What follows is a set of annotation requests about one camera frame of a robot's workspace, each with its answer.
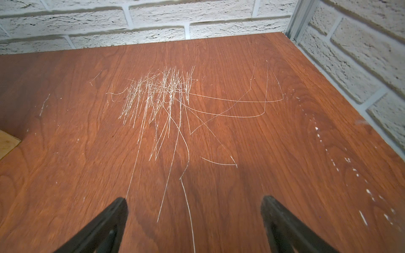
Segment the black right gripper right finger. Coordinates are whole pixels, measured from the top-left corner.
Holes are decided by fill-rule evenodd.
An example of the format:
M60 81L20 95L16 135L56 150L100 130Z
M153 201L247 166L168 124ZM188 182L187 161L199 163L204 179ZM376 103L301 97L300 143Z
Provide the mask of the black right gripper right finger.
M272 253L336 253L273 196L261 202L261 215Z

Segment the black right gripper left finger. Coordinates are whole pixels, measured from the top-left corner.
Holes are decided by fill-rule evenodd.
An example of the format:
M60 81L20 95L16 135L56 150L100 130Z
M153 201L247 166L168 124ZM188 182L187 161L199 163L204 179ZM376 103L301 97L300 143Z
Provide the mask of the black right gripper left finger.
M128 218L128 205L119 197L69 241L57 253L117 253Z

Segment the right aluminium corner post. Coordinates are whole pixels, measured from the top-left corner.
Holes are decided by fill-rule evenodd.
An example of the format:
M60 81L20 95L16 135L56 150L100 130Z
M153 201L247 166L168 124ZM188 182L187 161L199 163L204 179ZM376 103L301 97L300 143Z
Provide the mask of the right aluminium corner post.
M295 45L299 44L319 2L319 0L297 1L288 27L284 33Z

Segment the light wooden shelf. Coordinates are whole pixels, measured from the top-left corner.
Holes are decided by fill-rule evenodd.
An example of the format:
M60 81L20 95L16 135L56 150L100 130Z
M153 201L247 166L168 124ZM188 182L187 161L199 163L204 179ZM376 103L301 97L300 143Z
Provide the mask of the light wooden shelf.
M0 159L3 159L14 148L21 143L21 140L4 132L0 131Z

